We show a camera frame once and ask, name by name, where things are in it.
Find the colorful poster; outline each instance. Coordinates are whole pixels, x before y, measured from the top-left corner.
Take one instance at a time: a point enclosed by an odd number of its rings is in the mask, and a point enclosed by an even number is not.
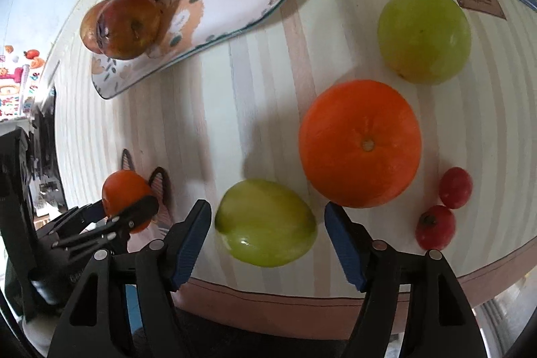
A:
[[[45,60],[37,49],[4,46],[0,55],[0,121],[27,116],[32,108]]]

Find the blue gripper pad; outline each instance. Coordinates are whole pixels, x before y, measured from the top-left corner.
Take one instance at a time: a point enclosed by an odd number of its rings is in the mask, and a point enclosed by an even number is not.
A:
[[[209,232],[212,219],[209,203],[198,201],[183,224],[189,225],[189,219],[192,218],[191,215],[195,215],[195,218],[190,224],[187,235],[184,237],[181,249],[177,252],[176,269],[171,278],[172,283],[177,289],[189,280],[205,237]]]
[[[352,223],[342,207],[329,202],[324,209],[324,226],[327,228],[347,281],[360,291],[366,284],[366,278],[362,274],[358,248],[347,232],[343,220]]]

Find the pink table edge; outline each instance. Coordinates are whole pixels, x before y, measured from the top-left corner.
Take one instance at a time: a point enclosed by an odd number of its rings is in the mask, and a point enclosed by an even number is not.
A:
[[[537,237],[504,258],[458,278],[474,308],[510,287],[537,265]],[[197,316],[273,336],[346,340],[362,298],[289,297],[237,291],[191,278],[172,294],[175,305]],[[409,293],[400,293],[393,333],[404,331]]]

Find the plate rim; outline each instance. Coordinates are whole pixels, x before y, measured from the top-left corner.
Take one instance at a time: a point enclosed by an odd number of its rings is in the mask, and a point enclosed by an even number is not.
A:
[[[257,25],[259,25],[262,21],[264,21],[265,19],[267,19],[270,15],[272,15],[272,13],[274,13],[281,5],[282,3],[284,3],[286,0],[279,0],[276,4],[274,4],[272,6],[272,8],[270,8],[265,14],[263,14],[259,19],[257,19],[256,21],[252,22],[252,23],[249,23],[247,24],[245,27],[241,28],[241,29],[236,29],[235,31],[232,31],[228,34],[222,34],[221,36],[219,36],[218,38],[215,38],[214,40],[211,40],[210,42],[206,42],[206,43],[202,43],[201,45],[198,45],[196,46],[195,48],[192,48],[190,51],[188,52],[185,52],[184,54],[181,54],[180,56],[178,56],[177,58],[174,58],[173,60],[170,60],[168,61],[166,64],[162,65],[161,67],[153,70],[152,72],[149,72],[148,74],[142,76],[141,78],[139,78],[138,80],[136,80],[135,82],[133,82],[132,84],[130,84],[128,87],[124,88],[123,90],[121,90],[120,92],[117,92],[115,94],[112,94],[111,96],[109,97],[105,97],[101,94],[101,92],[98,90],[97,88],[97,85],[95,84],[95,80],[93,80],[93,74],[91,75],[91,83],[93,84],[93,88],[95,88],[95,91],[97,92],[97,94],[104,100],[110,100],[110,99],[113,99],[117,96],[119,96],[120,94],[126,92],[127,90],[129,90],[131,87],[135,86],[136,84],[138,84],[140,81],[144,80],[145,78],[147,78],[148,76],[151,76],[152,74],[154,73],[157,73],[157,72],[160,72],[161,70],[165,70],[167,69],[168,67],[171,67],[173,64],[177,63],[177,62],[180,62],[182,60],[184,60],[185,58],[188,58],[188,57],[191,57],[192,55],[195,55],[196,53],[198,52],[201,52],[202,50],[205,50],[205,49],[208,49],[210,48],[211,46],[214,46],[216,45],[217,43],[221,43],[223,42],[224,40],[227,40],[229,38],[233,38],[233,37],[236,37],[237,35],[239,34],[242,34],[242,33],[245,33],[247,31],[249,31],[250,29],[252,29],[253,27],[256,27]]]

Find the striped tablecloth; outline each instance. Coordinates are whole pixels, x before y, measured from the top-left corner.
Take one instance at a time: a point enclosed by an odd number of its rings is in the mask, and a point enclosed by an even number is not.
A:
[[[353,78],[383,81],[411,104],[423,157],[415,181],[393,202],[349,210],[374,238],[419,252],[413,229],[437,202],[439,176],[468,169],[474,194],[456,212],[445,255],[457,275],[508,255],[537,235],[537,15],[518,0],[499,0],[507,20],[465,10],[473,46],[468,65],[435,87],[409,84],[382,64],[377,20],[388,0],[287,0],[247,34],[157,73],[109,101],[90,79],[90,53],[77,29],[98,0],[80,0],[49,64],[59,67],[56,142],[70,207],[95,202],[121,150],[147,177],[166,168],[173,211],[182,220],[198,198],[213,211],[245,177],[295,190],[319,219],[319,238],[300,260],[261,269],[232,259],[211,229],[193,276],[255,293],[357,297],[321,223],[325,200],[308,184],[297,148],[300,120],[319,93]]]

